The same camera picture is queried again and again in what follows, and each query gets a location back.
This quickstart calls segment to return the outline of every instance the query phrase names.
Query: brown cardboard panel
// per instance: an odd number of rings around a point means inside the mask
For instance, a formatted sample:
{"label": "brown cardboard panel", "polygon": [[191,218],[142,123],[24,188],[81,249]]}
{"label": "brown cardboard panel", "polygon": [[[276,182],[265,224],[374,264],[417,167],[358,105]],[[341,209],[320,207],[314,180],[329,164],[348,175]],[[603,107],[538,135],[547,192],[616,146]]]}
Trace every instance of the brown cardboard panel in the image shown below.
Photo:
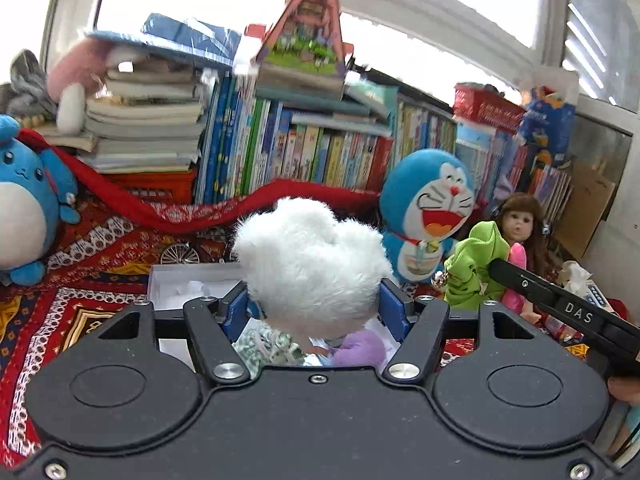
{"label": "brown cardboard panel", "polygon": [[587,164],[576,162],[571,186],[571,198],[552,235],[574,258],[581,258],[616,185]]}

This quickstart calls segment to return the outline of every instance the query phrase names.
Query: doraemon's face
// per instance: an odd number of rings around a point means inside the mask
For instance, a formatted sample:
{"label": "doraemon's face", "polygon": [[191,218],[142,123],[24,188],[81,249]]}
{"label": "doraemon's face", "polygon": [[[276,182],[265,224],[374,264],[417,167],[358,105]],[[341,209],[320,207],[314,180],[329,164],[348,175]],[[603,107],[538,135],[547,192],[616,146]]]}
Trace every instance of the doraemon's face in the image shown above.
{"label": "doraemon's face", "polygon": [[34,195],[49,188],[40,157],[17,140],[0,144],[0,182],[13,182]]}
{"label": "doraemon's face", "polygon": [[422,186],[406,210],[402,227],[409,238],[442,240],[457,231],[474,206],[465,170],[450,162],[440,166],[439,178]]}

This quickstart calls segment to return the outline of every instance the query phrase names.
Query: brown hair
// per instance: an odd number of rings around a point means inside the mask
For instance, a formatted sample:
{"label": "brown hair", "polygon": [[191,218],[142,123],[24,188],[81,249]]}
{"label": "brown hair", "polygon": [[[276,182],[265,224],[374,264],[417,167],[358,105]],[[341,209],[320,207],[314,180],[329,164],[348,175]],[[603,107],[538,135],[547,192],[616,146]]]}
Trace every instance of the brown hair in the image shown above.
{"label": "brown hair", "polygon": [[546,245],[542,233],[545,219],[540,202],[533,195],[520,192],[513,193],[500,206],[498,216],[495,219],[500,232],[502,232],[502,219],[510,211],[522,211],[533,215],[531,236],[522,245],[527,251],[527,267],[544,278],[547,270]]}

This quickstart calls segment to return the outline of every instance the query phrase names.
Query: doraemon's open mouth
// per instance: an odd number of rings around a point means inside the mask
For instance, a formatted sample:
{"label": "doraemon's open mouth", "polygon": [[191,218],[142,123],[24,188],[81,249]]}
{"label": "doraemon's open mouth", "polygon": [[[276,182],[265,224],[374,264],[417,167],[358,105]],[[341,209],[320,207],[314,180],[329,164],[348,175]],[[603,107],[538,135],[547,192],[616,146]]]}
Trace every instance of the doraemon's open mouth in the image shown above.
{"label": "doraemon's open mouth", "polygon": [[446,236],[464,217],[453,211],[422,210],[422,225],[424,230],[435,238]]}

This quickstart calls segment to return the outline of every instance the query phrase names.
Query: purple object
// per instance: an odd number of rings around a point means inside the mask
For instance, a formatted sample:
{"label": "purple object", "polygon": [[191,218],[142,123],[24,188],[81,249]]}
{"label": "purple object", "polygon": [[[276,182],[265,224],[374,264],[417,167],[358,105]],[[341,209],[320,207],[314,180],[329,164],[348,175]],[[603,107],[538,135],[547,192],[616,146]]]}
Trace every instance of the purple object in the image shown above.
{"label": "purple object", "polygon": [[360,330],[344,338],[331,357],[333,366],[379,367],[386,358],[385,344],[371,330]]}

